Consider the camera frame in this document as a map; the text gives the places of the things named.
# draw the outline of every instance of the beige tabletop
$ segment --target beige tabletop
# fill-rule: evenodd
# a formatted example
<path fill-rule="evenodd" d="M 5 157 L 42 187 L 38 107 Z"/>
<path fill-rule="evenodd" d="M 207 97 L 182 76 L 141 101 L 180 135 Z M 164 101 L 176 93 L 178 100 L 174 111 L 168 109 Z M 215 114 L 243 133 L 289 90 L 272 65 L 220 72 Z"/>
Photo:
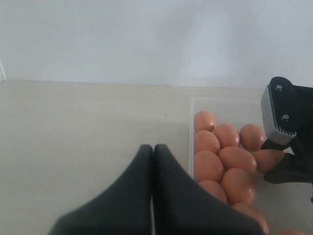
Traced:
<path fill-rule="evenodd" d="M 195 96 L 262 90 L 4 82 L 0 84 L 0 234 L 43 235 L 92 199 L 143 143 L 165 143 L 188 169 Z"/>

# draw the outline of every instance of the white wall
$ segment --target white wall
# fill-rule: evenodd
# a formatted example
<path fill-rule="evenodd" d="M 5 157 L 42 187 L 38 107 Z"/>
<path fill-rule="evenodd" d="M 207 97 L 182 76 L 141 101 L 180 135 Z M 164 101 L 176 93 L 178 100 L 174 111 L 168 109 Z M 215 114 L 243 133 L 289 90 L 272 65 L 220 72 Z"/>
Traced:
<path fill-rule="evenodd" d="M 311 0 L 0 0 L 8 80 L 313 86 Z"/>

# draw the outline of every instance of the egg carton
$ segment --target egg carton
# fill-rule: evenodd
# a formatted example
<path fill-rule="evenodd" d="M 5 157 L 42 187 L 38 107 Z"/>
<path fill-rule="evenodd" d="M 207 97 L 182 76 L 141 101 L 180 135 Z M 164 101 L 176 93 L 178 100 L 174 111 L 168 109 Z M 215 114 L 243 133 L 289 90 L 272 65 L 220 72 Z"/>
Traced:
<path fill-rule="evenodd" d="M 247 123 L 263 128 L 261 101 L 252 99 L 217 99 L 195 97 L 190 101 L 190 143 L 188 174 L 194 178 L 194 116 L 207 110 L 216 118 L 216 124 L 230 123 L 241 129 Z M 286 229 L 299 229 L 313 234 L 313 205 L 307 195 L 312 193 L 310 184 L 287 183 L 273 185 L 256 172 L 253 175 L 256 195 L 252 205 L 265 217 L 271 234 Z"/>

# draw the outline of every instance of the clear plastic container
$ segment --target clear plastic container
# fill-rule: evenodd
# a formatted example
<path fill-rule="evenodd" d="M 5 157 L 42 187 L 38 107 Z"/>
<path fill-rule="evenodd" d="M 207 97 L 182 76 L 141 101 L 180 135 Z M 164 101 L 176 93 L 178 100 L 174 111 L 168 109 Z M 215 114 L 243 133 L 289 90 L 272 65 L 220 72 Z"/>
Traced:
<path fill-rule="evenodd" d="M 188 173 L 193 178 L 194 158 L 194 115 L 208 110 L 216 118 L 217 125 L 231 123 L 238 130 L 247 124 L 255 123 L 263 127 L 261 101 L 243 99 L 214 99 L 195 97 L 190 102 L 190 149 Z M 252 203 L 268 222 L 270 234 L 279 230 L 298 229 L 313 234 L 312 185 L 287 183 L 273 185 L 265 182 L 263 176 L 255 174 L 256 196 Z"/>

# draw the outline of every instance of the brown egg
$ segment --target brown egg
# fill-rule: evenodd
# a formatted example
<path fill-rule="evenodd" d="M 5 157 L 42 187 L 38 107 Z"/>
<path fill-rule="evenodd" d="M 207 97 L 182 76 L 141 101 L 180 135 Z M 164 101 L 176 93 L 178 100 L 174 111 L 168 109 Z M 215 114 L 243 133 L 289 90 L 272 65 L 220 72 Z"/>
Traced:
<path fill-rule="evenodd" d="M 220 141 L 221 148 L 228 146 L 238 147 L 240 144 L 239 132 L 237 128 L 228 123 L 218 125 L 214 130 L 214 135 Z"/>
<path fill-rule="evenodd" d="M 262 129 L 255 124 L 244 125 L 239 134 L 241 145 L 250 152 L 258 151 L 266 138 Z"/>
<path fill-rule="evenodd" d="M 214 131 L 216 120 L 209 111 L 200 111 L 194 116 L 194 128 L 196 131 Z"/>
<path fill-rule="evenodd" d="M 224 168 L 219 157 L 211 151 L 200 151 L 194 156 L 194 175 L 198 181 L 221 181 Z"/>
<path fill-rule="evenodd" d="M 198 131 L 195 134 L 194 147 L 197 152 L 209 150 L 216 154 L 221 149 L 219 140 L 209 131 Z"/>
<path fill-rule="evenodd" d="M 253 181 L 245 170 L 239 168 L 228 170 L 222 178 L 221 185 L 230 204 L 240 202 L 250 204 L 253 201 L 255 194 Z"/>
<path fill-rule="evenodd" d="M 232 207 L 233 209 L 241 212 L 242 214 L 245 214 L 257 220 L 262 226 L 264 233 L 266 235 L 269 234 L 269 228 L 268 228 L 267 222 L 265 221 L 264 217 L 257 210 L 255 210 L 255 208 L 245 203 L 237 203 L 233 205 Z"/>
<path fill-rule="evenodd" d="M 296 229 L 289 229 L 289 230 L 279 231 L 278 235 L 306 235 L 306 234 Z"/>
<path fill-rule="evenodd" d="M 270 170 L 273 170 L 283 159 L 284 155 L 284 151 L 276 149 L 264 149 L 257 151 L 254 154 L 254 158 L 258 164 L 258 171 L 262 174 L 266 174 Z"/>
<path fill-rule="evenodd" d="M 251 153 L 239 147 L 226 147 L 220 150 L 219 158 L 226 170 L 240 168 L 248 173 L 256 171 L 257 163 Z"/>
<path fill-rule="evenodd" d="M 199 186 L 207 191 L 212 196 L 216 197 L 220 201 L 227 203 L 226 194 L 222 186 L 213 180 L 204 180 L 199 183 Z"/>

